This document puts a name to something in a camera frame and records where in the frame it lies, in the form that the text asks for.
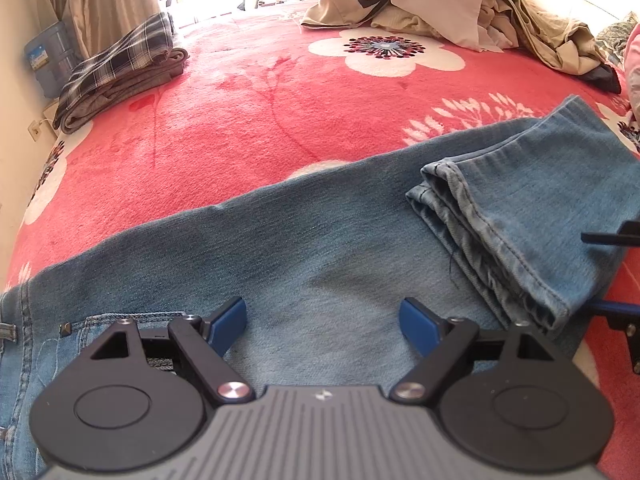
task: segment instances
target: electrical outlet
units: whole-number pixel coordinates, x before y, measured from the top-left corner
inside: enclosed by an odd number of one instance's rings
[[[31,121],[27,130],[31,134],[31,137],[33,137],[33,140],[38,140],[38,137],[40,136],[40,125],[37,121]]]

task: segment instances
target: stack of folded clothing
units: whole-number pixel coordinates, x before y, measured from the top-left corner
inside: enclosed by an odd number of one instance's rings
[[[174,33],[171,16],[160,12],[79,64],[62,89],[53,127],[71,134],[100,112],[182,74],[189,54],[174,47]]]
[[[619,94],[615,70],[585,23],[560,18],[526,0],[319,0],[306,28],[372,27],[446,40],[472,50],[526,48],[549,68]]]

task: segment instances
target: red blanket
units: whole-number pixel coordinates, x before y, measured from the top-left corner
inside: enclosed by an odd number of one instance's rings
[[[306,6],[193,27],[184,75],[61,136],[25,213],[8,285],[142,222],[453,130],[542,116],[569,94],[636,150],[626,100],[525,53],[371,28],[301,30]],[[640,303],[639,282],[640,251],[630,251],[608,298]],[[640,377],[625,336],[596,318],[578,358],[616,416],[600,466],[613,479],[636,478]]]

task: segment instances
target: jeans seam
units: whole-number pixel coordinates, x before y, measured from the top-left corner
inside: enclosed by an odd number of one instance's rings
[[[15,480],[14,470],[14,443],[15,434],[17,433],[18,424],[20,423],[20,412],[29,387],[29,379],[31,374],[31,361],[33,355],[33,326],[31,324],[31,313],[29,308],[29,280],[20,286],[20,316],[22,317],[22,370],[20,371],[20,380],[18,385],[18,394],[14,403],[11,420],[4,441],[4,458],[2,460],[2,468],[7,480]]]
[[[522,265],[522,267],[524,268],[524,270],[527,271],[527,274],[533,278],[533,280],[544,290],[546,290],[549,294],[551,294],[554,298],[556,298],[556,300],[559,301],[559,303],[561,303],[561,308],[562,308],[562,315],[563,316],[567,316],[567,314],[569,313],[569,309],[564,305],[564,300],[562,300],[562,298],[560,298],[553,290],[551,290],[548,285],[544,282],[542,282],[542,280],[539,279],[539,277],[537,277],[532,270],[529,269],[529,266],[525,263],[525,261],[520,257],[519,254],[517,254],[512,248],[511,246],[507,243],[506,240],[504,240],[500,234],[493,228],[493,226],[480,214],[480,212],[478,211],[478,208],[476,207],[476,203],[474,202],[474,200],[471,198],[471,195],[469,195],[468,189],[466,188],[465,184],[463,183],[463,179],[461,178],[461,176],[458,174],[457,167],[453,164],[449,164],[447,163],[446,166],[451,170],[452,176],[455,177],[455,179],[458,181],[458,183],[460,184],[460,186],[463,189],[463,192],[465,193],[466,198],[469,200],[469,204],[471,205],[471,207],[474,210],[474,213],[476,214],[476,216],[478,217],[478,219],[480,219],[488,228],[489,230],[495,235],[495,237],[498,238],[498,240],[500,240],[504,246],[507,248],[507,250],[519,261],[519,263]]]

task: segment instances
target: blue denim jeans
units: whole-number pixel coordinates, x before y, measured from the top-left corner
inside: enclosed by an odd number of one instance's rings
[[[559,144],[563,137],[554,135],[559,126],[574,134],[571,146]],[[509,161],[495,145],[536,127],[545,133],[545,145],[523,146],[513,156],[536,158],[540,164],[532,160],[523,166],[526,171],[515,168],[512,180],[496,180],[492,164]],[[248,328],[226,359],[258,391],[267,383],[388,388],[417,361],[398,327],[398,306],[405,296],[419,298],[440,316],[467,316],[498,328],[513,312],[487,299],[489,288],[473,279],[462,260],[451,257],[443,235],[425,225],[405,194],[420,183],[425,165],[482,150],[494,150],[496,157],[478,167],[475,197],[484,186],[492,197],[506,198],[531,182],[562,178],[545,173],[540,159],[549,156],[603,175],[596,168],[599,151],[588,153],[589,160],[581,158],[583,152],[570,152],[590,136],[607,149],[614,150],[609,139],[618,142],[583,103],[572,100],[544,121],[514,120],[449,134],[137,226],[43,270],[0,298],[2,475],[26,480],[43,469],[28,427],[31,403],[123,315],[148,328],[183,312],[208,314],[232,295],[244,297]],[[618,227],[620,219],[602,211],[599,201],[617,186],[633,186],[640,196],[638,167],[633,176],[624,174],[624,182],[616,179],[617,167],[607,168],[603,184],[584,195],[582,215],[567,214],[561,230],[550,226],[550,239],[528,240],[526,227],[532,215],[545,218],[562,201],[500,211],[505,220],[522,224],[513,240],[522,245],[522,257],[526,260],[528,248],[537,243],[575,245],[591,254],[580,244],[580,231]],[[565,191],[585,193],[586,184],[591,181],[572,179],[565,182]],[[550,189],[559,192],[559,186]],[[606,258],[594,257],[588,273],[553,282],[553,287],[582,298],[574,294],[577,288],[591,290],[593,283],[604,284],[613,276],[620,252],[609,255],[610,268],[599,266]],[[554,268],[542,278],[551,279]],[[579,307],[569,305],[572,312]],[[573,320],[562,332],[558,341],[567,352],[575,350],[584,327]],[[63,438],[64,428],[60,434]]]

